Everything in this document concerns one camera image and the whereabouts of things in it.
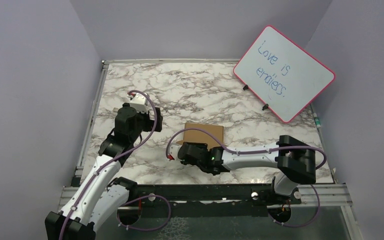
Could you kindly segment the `brown cardboard box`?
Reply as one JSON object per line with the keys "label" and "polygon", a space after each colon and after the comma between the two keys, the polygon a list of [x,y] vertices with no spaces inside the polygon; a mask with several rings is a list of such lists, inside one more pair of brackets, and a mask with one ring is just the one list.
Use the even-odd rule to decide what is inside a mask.
{"label": "brown cardboard box", "polygon": [[[184,128],[185,129],[196,128],[196,129],[205,130],[206,132],[213,135],[221,143],[224,142],[224,127],[221,125],[200,124],[200,123],[187,122],[187,123],[185,123]],[[185,131],[183,133],[183,138],[181,140],[178,140],[176,143],[182,145],[183,142],[207,144],[208,150],[211,148],[214,148],[214,147],[220,147],[221,146],[212,137],[210,137],[206,133],[198,131],[198,130]]]}

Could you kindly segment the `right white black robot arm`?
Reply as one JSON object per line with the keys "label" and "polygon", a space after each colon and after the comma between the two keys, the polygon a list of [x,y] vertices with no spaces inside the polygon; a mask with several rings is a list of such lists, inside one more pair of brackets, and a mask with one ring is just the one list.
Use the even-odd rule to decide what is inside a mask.
{"label": "right white black robot arm", "polygon": [[205,143],[171,143],[167,157],[214,176],[245,168],[278,169],[268,190],[269,199],[276,204],[293,195],[298,185],[316,183],[316,149],[289,135],[262,146],[208,149]]}

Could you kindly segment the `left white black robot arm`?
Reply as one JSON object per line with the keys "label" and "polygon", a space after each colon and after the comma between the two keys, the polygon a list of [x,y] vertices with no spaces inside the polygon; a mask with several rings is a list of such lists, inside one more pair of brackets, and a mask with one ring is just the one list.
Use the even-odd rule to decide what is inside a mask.
{"label": "left white black robot arm", "polygon": [[153,107],[154,119],[146,104],[124,103],[117,111],[114,128],[100,145],[98,157],[76,193],[58,212],[45,218],[49,240],[94,240],[96,232],[109,215],[121,204],[132,205],[137,200],[136,182],[122,179],[106,192],[115,174],[132,152],[142,132],[153,134],[162,130],[163,116]]}

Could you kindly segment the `black whiteboard clip lower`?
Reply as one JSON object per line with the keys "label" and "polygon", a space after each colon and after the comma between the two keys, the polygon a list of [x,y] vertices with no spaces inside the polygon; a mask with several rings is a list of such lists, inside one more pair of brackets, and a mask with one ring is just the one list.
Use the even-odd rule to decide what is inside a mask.
{"label": "black whiteboard clip lower", "polygon": [[269,109],[269,105],[266,103],[266,104],[262,107],[262,111],[265,111],[265,110],[267,110],[267,109]]}

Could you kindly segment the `pink framed whiteboard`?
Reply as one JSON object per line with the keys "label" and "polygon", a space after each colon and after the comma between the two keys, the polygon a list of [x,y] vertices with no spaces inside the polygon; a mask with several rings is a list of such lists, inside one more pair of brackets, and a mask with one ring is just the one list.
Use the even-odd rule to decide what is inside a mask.
{"label": "pink framed whiteboard", "polygon": [[284,123],[336,78],[325,64],[271,25],[262,30],[233,73]]}

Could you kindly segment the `green capped marker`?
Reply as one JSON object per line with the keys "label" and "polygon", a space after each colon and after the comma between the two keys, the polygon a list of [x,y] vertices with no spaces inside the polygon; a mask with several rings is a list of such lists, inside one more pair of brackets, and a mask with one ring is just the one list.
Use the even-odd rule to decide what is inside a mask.
{"label": "green capped marker", "polygon": [[313,113],[313,119],[314,119],[314,123],[315,123],[316,127],[320,128],[321,122],[320,122],[318,115],[315,112]]}

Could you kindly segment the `aluminium table frame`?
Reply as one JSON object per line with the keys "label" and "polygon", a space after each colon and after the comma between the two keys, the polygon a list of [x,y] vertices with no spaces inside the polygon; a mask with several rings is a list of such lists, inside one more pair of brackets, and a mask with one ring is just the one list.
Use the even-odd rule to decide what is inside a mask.
{"label": "aluminium table frame", "polygon": [[[185,123],[220,125],[223,141],[232,146],[272,143],[291,135],[322,148],[311,107],[291,123],[281,122],[233,74],[232,61],[106,61],[99,82],[91,124],[87,128],[76,175],[84,179],[92,168],[99,146],[114,127],[116,112],[129,90],[148,93],[161,108],[163,129],[136,150],[119,171],[139,184],[255,184],[268,183],[272,168],[247,168],[211,176],[193,166],[165,158],[168,140]],[[301,190],[303,204],[292,208],[290,227],[268,217],[173,217],[161,230],[126,230],[111,214],[97,233],[99,240],[360,240],[350,193],[338,184],[325,164],[316,173],[316,191]]]}

